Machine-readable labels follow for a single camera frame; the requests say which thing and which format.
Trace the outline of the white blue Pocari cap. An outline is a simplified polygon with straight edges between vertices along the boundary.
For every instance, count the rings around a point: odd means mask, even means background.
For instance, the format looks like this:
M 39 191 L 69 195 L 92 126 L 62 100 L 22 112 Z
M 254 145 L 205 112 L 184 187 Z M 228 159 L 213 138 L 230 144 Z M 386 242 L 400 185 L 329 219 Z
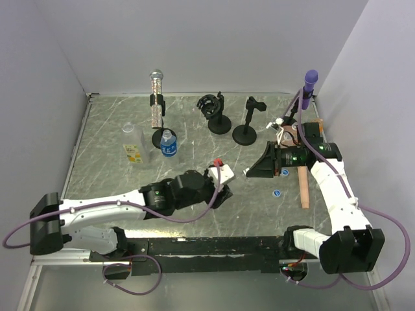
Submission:
M 273 191 L 272 195 L 276 198 L 279 198 L 281 196 L 281 192 L 276 189 L 276 190 Z

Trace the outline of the blue label water bottle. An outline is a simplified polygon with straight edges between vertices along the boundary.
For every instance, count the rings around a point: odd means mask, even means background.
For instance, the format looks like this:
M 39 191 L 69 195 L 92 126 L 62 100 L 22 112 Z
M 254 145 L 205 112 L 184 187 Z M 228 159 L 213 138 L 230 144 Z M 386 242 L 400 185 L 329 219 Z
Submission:
M 160 149 L 165 157 L 173 157 L 177 153 L 177 138 L 168 129 L 165 129 L 162 133 Z

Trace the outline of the clear white-capped tea bottle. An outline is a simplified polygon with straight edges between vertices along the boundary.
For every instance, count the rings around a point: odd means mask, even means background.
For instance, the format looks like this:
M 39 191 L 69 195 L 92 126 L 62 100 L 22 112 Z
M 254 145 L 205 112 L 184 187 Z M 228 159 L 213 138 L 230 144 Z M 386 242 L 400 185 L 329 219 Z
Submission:
M 150 163 L 150 154 L 141 128 L 132 122 L 127 122 L 122 127 L 122 133 L 122 145 L 129 162 L 148 165 Z

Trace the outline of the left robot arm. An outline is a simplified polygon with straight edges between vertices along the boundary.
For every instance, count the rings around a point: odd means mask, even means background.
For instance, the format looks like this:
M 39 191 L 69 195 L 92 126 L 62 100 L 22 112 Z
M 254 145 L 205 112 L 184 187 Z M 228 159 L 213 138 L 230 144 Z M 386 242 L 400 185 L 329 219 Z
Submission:
M 30 212 L 30 253 L 49 255 L 63 248 L 78 248 L 121 260 L 128 253 L 123 229 L 99 229 L 99 224 L 123 220 L 162 218 L 174 222 L 177 210 L 206 203 L 218 208 L 232 196 L 229 183 L 235 174 L 228 165 L 209 167 L 204 173 L 188 170 L 175 178 L 103 198 L 60 200 L 55 192 L 44 195 Z

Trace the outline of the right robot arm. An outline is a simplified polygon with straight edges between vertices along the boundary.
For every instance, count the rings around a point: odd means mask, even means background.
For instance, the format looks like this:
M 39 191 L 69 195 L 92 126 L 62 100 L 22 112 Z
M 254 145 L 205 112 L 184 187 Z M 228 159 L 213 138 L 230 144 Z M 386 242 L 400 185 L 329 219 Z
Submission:
M 331 234 L 306 225 L 290 226 L 283 235 L 284 253 L 297 258 L 306 252 L 318 258 L 328 274 L 372 271 L 385 236 L 359 209 L 338 146 L 324 142 L 317 122 L 303 123 L 297 134 L 298 143 L 289 147 L 269 141 L 263 155 L 244 172 L 247 178 L 274 178 L 284 168 L 307 167 L 320 187 Z

